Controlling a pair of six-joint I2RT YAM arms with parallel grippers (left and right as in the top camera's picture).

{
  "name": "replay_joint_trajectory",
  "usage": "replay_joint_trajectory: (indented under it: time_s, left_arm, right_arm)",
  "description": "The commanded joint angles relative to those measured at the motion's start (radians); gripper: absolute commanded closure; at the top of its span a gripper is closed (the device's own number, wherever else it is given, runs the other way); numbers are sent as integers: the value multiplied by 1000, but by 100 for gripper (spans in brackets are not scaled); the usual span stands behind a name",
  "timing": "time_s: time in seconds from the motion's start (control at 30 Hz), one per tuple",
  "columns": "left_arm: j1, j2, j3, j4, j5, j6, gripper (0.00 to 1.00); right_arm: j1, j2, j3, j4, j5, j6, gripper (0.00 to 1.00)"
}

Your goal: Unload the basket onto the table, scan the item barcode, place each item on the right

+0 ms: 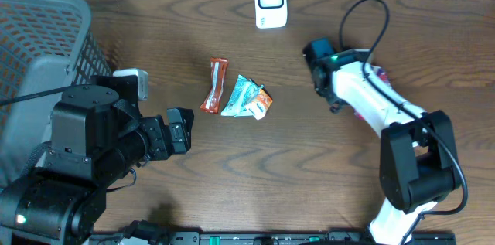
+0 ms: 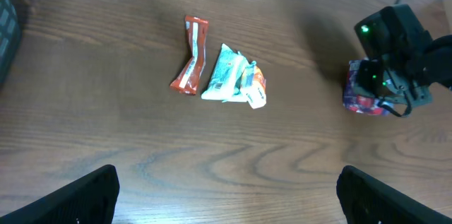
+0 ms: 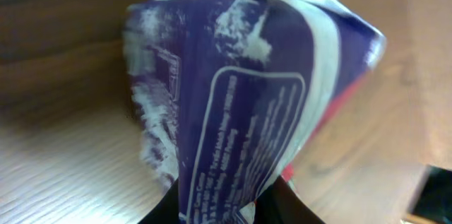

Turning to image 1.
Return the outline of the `purple sanitary pad pack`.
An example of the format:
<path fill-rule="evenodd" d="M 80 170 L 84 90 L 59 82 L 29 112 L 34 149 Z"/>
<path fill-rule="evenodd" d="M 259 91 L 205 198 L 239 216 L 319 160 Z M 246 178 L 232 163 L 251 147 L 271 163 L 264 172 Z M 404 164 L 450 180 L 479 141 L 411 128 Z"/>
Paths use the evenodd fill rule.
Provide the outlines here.
<path fill-rule="evenodd" d="M 388 79 L 388 76 L 387 76 L 387 73 L 385 72 L 384 69 L 382 69 L 380 66 L 371 66 L 371 69 L 373 70 L 373 72 L 388 86 L 391 88 L 391 83 Z M 357 111 L 354 111 L 354 115 L 360 119 L 360 120 L 364 120 L 363 116 L 357 112 Z"/>

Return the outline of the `red-orange snack bar wrapper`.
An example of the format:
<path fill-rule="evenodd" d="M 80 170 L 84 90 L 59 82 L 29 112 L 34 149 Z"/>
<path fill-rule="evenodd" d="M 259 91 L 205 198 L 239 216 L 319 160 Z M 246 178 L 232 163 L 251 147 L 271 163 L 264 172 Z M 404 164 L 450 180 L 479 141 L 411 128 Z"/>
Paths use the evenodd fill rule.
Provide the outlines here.
<path fill-rule="evenodd" d="M 201 104 L 200 109 L 210 114 L 217 114 L 220 108 L 220 99 L 224 91 L 224 80 L 227 73 L 229 60 L 227 58 L 210 59 L 211 81 L 210 92 Z"/>

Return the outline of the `teal snack packet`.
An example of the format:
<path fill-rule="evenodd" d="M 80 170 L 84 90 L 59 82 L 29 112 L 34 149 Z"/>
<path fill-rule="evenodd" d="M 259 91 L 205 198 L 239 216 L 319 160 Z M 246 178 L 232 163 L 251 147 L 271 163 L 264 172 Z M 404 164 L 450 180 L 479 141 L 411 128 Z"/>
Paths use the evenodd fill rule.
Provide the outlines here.
<path fill-rule="evenodd" d="M 261 87 L 252 79 L 238 75 L 229 101 L 220 115 L 224 117 L 252 117 L 253 113 L 247 109 L 247 105 L 259 95 Z"/>

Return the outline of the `orange white snack packet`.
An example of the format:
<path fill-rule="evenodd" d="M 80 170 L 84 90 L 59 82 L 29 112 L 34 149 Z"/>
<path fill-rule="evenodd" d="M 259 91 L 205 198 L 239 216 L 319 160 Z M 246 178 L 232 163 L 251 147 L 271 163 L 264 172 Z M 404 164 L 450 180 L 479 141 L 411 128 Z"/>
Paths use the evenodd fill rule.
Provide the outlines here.
<path fill-rule="evenodd" d="M 258 94 L 246 104 L 245 109 L 259 121 L 265 117 L 272 102 L 271 96 L 264 88 L 261 88 Z"/>

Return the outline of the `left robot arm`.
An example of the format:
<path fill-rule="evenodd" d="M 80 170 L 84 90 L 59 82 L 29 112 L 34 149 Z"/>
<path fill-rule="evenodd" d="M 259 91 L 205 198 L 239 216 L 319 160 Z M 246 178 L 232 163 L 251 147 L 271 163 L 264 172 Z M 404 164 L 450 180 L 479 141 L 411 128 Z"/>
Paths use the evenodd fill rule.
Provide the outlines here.
<path fill-rule="evenodd" d="M 134 168 L 185 154 L 194 113 L 143 117 L 116 90 L 70 87 L 53 108 L 46 160 L 1 193 L 3 244 L 82 244 L 106 209 L 113 184 Z"/>

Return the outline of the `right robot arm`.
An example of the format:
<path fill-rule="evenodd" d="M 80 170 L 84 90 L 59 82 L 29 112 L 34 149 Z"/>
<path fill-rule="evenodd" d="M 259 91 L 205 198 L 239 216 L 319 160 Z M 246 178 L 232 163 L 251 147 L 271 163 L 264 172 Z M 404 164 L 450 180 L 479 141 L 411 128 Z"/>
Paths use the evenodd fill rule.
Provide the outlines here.
<path fill-rule="evenodd" d="M 351 106 L 381 140 L 379 180 L 385 200 L 364 241 L 414 243 L 412 232 L 419 220 L 450 192 L 466 187 L 450 118 L 399 95 L 385 72 L 367 62 L 368 49 L 338 53 L 328 39 L 317 39 L 302 55 L 315 91 L 331 111 Z"/>

